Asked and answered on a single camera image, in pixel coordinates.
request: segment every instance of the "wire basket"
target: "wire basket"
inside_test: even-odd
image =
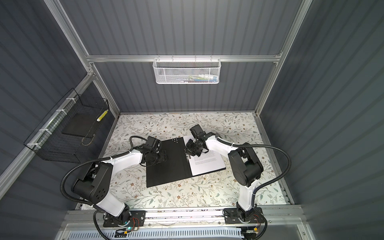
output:
[[[217,84],[221,61],[159,61],[153,70],[159,84]]]
[[[81,163],[97,158],[92,143],[102,122],[99,117],[108,109],[104,98],[76,95],[56,110],[59,114],[45,129],[38,130],[42,134],[36,142],[29,142],[30,136],[24,145],[48,161]]]

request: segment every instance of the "black binder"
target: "black binder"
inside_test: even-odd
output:
[[[147,167],[147,187],[153,187],[193,177],[188,161],[188,155],[185,152],[184,139],[182,137],[162,141],[161,149],[166,151],[168,158],[165,162]]]

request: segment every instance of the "white paper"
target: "white paper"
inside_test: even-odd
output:
[[[190,139],[195,140],[192,135],[184,136],[183,139],[184,144],[187,144],[188,140]],[[193,176],[225,168],[223,158],[221,157],[220,153],[215,151],[202,153],[200,157],[191,156],[189,159],[189,165],[191,167]]]

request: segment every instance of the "yellow marker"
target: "yellow marker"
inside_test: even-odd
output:
[[[104,117],[107,113],[108,113],[108,109],[105,110],[105,111],[103,112],[103,114],[101,114],[101,115],[99,116],[99,118],[97,119],[97,121],[100,122],[100,121],[103,119],[103,117]]]

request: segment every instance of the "floral pattern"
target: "floral pattern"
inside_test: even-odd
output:
[[[218,132],[234,143],[262,143],[252,113],[137,114],[121,115],[109,141],[105,157],[130,149],[129,137],[152,136],[160,140],[191,135],[196,124],[206,132]],[[142,140],[133,139],[135,146]],[[275,178],[264,148],[255,148],[264,171],[260,184]],[[239,195],[239,184],[232,174],[229,160],[223,158],[226,170],[191,177],[154,187],[146,187],[146,169],[140,165],[112,176],[110,190],[131,208],[233,206]],[[258,205],[286,204],[277,182],[260,189]]]

